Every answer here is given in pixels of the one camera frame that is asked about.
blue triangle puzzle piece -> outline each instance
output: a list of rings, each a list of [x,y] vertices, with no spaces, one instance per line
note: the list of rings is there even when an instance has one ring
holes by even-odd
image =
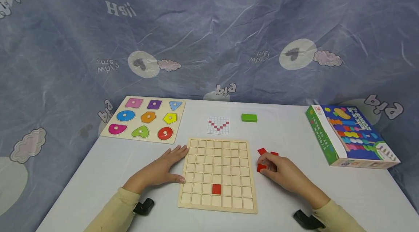
[[[183,102],[180,101],[170,101],[169,105],[170,108],[172,109],[172,111],[175,111],[178,107],[180,107],[182,105]]]

wooden shape puzzle board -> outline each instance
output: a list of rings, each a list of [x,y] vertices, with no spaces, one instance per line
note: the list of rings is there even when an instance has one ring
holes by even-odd
[[[178,207],[258,212],[247,141],[189,139]]]
[[[186,100],[127,96],[100,134],[174,144]]]

tabletop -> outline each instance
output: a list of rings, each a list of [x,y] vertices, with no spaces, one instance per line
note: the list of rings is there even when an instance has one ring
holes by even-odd
[[[419,215],[387,170],[327,164],[306,110],[305,106],[187,100],[174,145],[100,136],[36,231],[83,231],[132,174],[191,137],[248,141],[259,213],[178,208],[180,185],[172,183],[144,191],[140,202],[152,198],[155,206],[148,216],[135,216],[130,232],[305,231],[292,215],[299,209],[311,215],[309,205],[256,172],[261,147],[290,158],[367,231],[417,231]],[[242,113],[257,114],[257,123],[242,122]],[[230,134],[207,133],[209,116],[230,117]],[[183,163],[171,172],[182,174]]]

toy box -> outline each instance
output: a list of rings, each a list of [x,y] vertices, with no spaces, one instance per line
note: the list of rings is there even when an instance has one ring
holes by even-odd
[[[306,116],[329,165],[387,169],[400,163],[357,107],[311,105]]]

pink semicircle puzzle piece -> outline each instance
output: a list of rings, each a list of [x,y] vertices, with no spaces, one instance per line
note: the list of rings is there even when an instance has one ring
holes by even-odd
[[[127,129],[126,125],[111,124],[108,128],[111,135],[119,135]]]

